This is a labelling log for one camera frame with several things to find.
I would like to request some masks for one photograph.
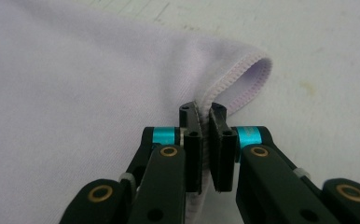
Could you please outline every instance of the white table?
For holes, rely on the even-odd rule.
[[[334,177],[360,182],[360,1],[78,2],[264,49],[273,59],[271,78],[229,125],[267,126],[319,188]],[[210,188],[201,223],[242,223],[235,193]]]

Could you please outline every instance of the stitched hem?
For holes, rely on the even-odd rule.
[[[270,75],[271,61],[268,56],[263,52],[258,52],[251,57],[246,57],[240,60],[229,72],[219,79],[202,97],[201,107],[200,107],[200,121],[203,133],[203,171],[204,176],[202,177],[202,194],[188,194],[187,195],[187,210],[186,210],[186,224],[195,222],[195,219],[198,217],[201,212],[201,206],[203,205],[204,198],[206,195],[206,190],[209,186],[209,150],[208,150],[208,138],[209,138],[209,110],[212,106],[212,102],[215,98],[235,83],[241,76],[246,74],[246,71],[254,64],[261,62],[261,68],[255,74],[257,76],[256,82],[253,84],[252,88],[244,91],[241,95],[236,97],[228,105],[228,113],[231,114],[242,106],[249,103],[256,95],[258,94],[261,87],[264,85],[268,76]]]

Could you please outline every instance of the black plastic part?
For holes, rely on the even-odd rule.
[[[241,157],[241,142],[239,139],[239,133],[236,127],[231,127],[230,129],[238,135],[238,137],[236,138],[235,161],[234,161],[234,162],[238,162],[239,158]]]
[[[343,178],[327,180],[323,186],[322,201],[341,223],[360,224],[359,183]]]
[[[238,135],[226,123],[227,109],[212,103],[209,112],[209,159],[215,190],[232,191]]]
[[[261,134],[262,145],[268,146],[273,150],[275,150],[276,153],[288,165],[288,167],[291,170],[297,169],[297,166],[293,162],[291,162],[279,148],[276,147],[276,145],[273,142],[272,135],[270,134],[268,128],[263,126],[258,126],[257,128]],[[320,197],[321,191],[310,181],[308,177],[303,176],[300,178],[300,180],[314,193],[314,195]]]
[[[180,128],[174,128],[174,144],[180,146]]]
[[[100,186],[112,189],[109,195],[105,189],[95,190],[97,198],[107,194],[101,202],[89,199],[92,190]],[[124,224],[129,210],[124,196],[124,187],[114,180],[99,179],[86,185],[72,200],[62,216],[60,224]]]
[[[174,147],[174,156],[160,151]],[[132,208],[128,224],[180,224],[185,221],[186,153],[179,146],[158,146],[150,162]]]
[[[136,187],[140,186],[143,175],[145,174],[145,168],[150,159],[153,147],[153,132],[154,127],[146,127],[143,130],[142,142],[127,169],[127,173],[133,174],[136,180]]]
[[[187,192],[201,194],[202,132],[195,102],[180,106],[179,123],[180,129],[186,129],[184,131],[184,150],[187,154]]]
[[[242,151],[236,202],[244,223],[339,223],[276,151],[258,144]]]

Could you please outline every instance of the white cloth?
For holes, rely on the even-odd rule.
[[[212,101],[232,113],[269,72],[242,43],[74,2],[0,1],[0,224],[58,223],[84,185],[119,178],[145,126],[177,126],[193,100],[203,119]],[[190,204],[189,220],[201,200]]]

